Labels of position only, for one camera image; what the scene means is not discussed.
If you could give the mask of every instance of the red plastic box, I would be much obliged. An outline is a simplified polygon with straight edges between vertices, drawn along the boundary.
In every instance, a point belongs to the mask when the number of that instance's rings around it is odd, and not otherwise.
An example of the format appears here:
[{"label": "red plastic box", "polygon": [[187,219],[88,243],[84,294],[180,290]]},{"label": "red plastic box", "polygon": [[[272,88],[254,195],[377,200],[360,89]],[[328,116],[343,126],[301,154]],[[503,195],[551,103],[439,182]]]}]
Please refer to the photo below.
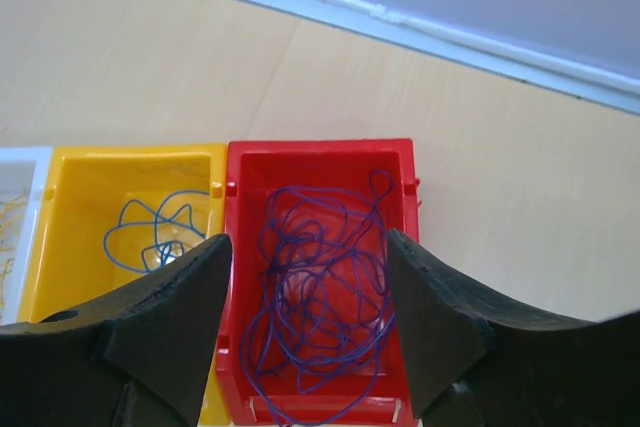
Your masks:
[{"label": "red plastic box", "polygon": [[[272,424],[263,399],[242,369],[240,343],[260,307],[258,273],[266,267],[258,234],[265,223],[265,202],[274,189],[286,185],[342,187],[370,196],[369,173],[385,169],[394,188],[380,204],[387,228],[418,240],[418,179],[410,139],[231,142],[228,151],[226,231],[234,247],[234,265],[216,347],[221,389],[236,425]],[[264,379],[269,398],[292,417],[320,422],[361,394],[366,374],[336,378],[321,390],[300,395],[295,376]],[[382,356],[382,375],[370,395],[345,414],[340,423],[413,426],[409,390],[394,330]]]}]

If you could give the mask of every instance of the table surface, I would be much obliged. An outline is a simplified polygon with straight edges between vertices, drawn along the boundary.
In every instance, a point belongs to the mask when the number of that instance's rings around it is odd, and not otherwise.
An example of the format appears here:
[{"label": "table surface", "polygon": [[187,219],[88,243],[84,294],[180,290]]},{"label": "table surface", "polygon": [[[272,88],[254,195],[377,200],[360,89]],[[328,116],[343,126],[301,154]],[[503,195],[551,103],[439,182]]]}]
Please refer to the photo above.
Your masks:
[{"label": "table surface", "polygon": [[422,243],[524,302],[640,307],[640,118],[237,0],[0,0],[0,146],[412,137]]}]

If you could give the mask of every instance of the tangled blue cord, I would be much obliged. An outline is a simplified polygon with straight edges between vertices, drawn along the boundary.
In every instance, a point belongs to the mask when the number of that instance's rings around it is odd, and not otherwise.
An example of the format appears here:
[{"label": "tangled blue cord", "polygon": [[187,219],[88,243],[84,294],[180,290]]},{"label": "tangled blue cord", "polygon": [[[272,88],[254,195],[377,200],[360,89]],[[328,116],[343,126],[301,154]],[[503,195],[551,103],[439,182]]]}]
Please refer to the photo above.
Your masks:
[{"label": "tangled blue cord", "polygon": [[[149,266],[149,263],[147,262],[147,256],[150,252],[155,251],[155,254],[157,255],[156,262],[158,262],[159,264],[158,267],[156,268],[159,268],[159,267],[164,267],[169,262],[183,255],[187,250],[189,250],[189,248],[193,247],[193,246],[187,246],[184,242],[178,239],[172,239],[172,240],[160,242],[159,236],[158,236],[158,229],[164,225],[172,225],[175,227],[179,227],[181,229],[186,229],[190,232],[193,232],[202,240],[204,240],[205,232],[198,230],[198,228],[193,223],[193,206],[191,204],[189,203],[183,204],[182,207],[180,207],[178,210],[175,211],[173,215],[170,215],[170,216],[165,216],[165,215],[162,215],[161,213],[171,199],[173,199],[176,196],[185,195],[185,194],[209,195],[208,192],[205,192],[202,190],[178,190],[176,192],[169,194],[160,203],[157,210],[149,207],[147,204],[145,204],[144,202],[138,199],[131,199],[127,203],[125,203],[124,207],[122,207],[122,210],[120,211],[120,215],[118,216],[117,225],[109,229],[107,233],[104,235],[104,238],[102,239],[102,246],[109,260],[111,260],[111,262],[113,262],[118,267],[122,267],[123,269],[129,270],[131,272],[136,272],[139,274],[146,274],[153,270]],[[137,220],[132,222],[125,222],[124,221],[125,214],[127,213],[127,210],[133,205],[142,207],[145,211],[147,211],[153,217],[153,220]],[[183,222],[179,222],[176,220],[185,213],[188,218],[188,223],[185,224]],[[140,251],[140,257],[142,259],[143,268],[138,268],[138,267],[127,265],[120,262],[118,259],[115,258],[115,256],[111,253],[109,249],[109,237],[112,234],[116,232],[120,232],[123,229],[127,229],[129,227],[139,227],[139,226],[150,226],[153,229],[153,243],[143,248]]]},{"label": "tangled blue cord", "polygon": [[[374,186],[376,177],[386,178],[382,193]],[[258,241],[268,262],[260,273],[262,305],[244,333],[240,356],[247,378],[279,425],[335,422],[369,395],[380,374],[380,354],[394,323],[386,230],[379,211],[393,189],[391,174],[371,172],[369,187],[373,199],[349,189],[303,186],[277,189],[267,199],[267,220]],[[363,208],[349,209],[347,203]],[[328,215],[330,225],[321,220]],[[268,248],[274,237],[275,247]],[[351,274],[351,281],[345,273]],[[346,296],[357,302],[355,315],[339,310]],[[278,376],[292,366],[298,392],[308,394],[371,365],[366,389],[317,423],[285,413],[269,399],[262,383],[264,376]]]}]

